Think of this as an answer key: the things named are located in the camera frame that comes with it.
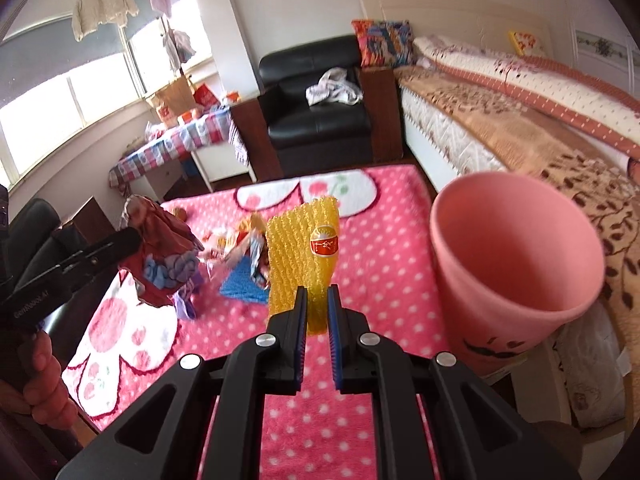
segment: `polka dot blanket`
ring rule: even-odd
[[[413,166],[389,166],[258,184],[180,199],[196,236],[235,226],[250,211],[270,218],[314,197],[339,200],[340,252],[334,283],[344,306],[366,314],[372,330],[404,350],[432,356],[447,348],[431,269],[430,199]],[[133,282],[114,279],[63,379],[74,399],[105,428],[176,360],[229,354],[263,332],[267,307],[229,300],[209,283],[193,296],[197,318],[140,304]],[[327,335],[306,340],[302,391],[268,396],[261,479],[376,478],[369,396],[335,391]]]

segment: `silver screw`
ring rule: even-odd
[[[380,336],[373,332],[365,332],[360,336],[360,342],[364,346],[375,346],[380,342]]]
[[[258,337],[255,338],[255,343],[258,346],[273,346],[276,344],[276,336],[274,336],[273,334],[260,334]]]
[[[446,366],[447,368],[452,367],[454,364],[458,362],[456,356],[451,352],[440,352],[436,355],[436,362],[440,366]]]
[[[200,366],[201,357],[196,354],[187,354],[180,359],[180,366],[185,370],[193,370]]]

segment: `pink bucket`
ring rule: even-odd
[[[591,223],[528,176],[454,180],[433,204],[431,238],[451,349],[481,376],[580,317],[602,288],[604,254]]]

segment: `blue cloth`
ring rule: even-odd
[[[251,259],[248,256],[243,256],[231,271],[220,286],[220,294],[226,298],[249,303],[266,304],[269,301],[269,289],[262,290],[251,280]]]

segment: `human hand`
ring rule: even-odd
[[[69,399],[60,377],[60,363],[53,357],[51,339],[45,332],[38,332],[34,341],[32,364],[38,375],[25,385],[22,394],[0,381],[0,406],[8,412],[31,414],[38,424],[68,430],[76,420],[78,410]]]

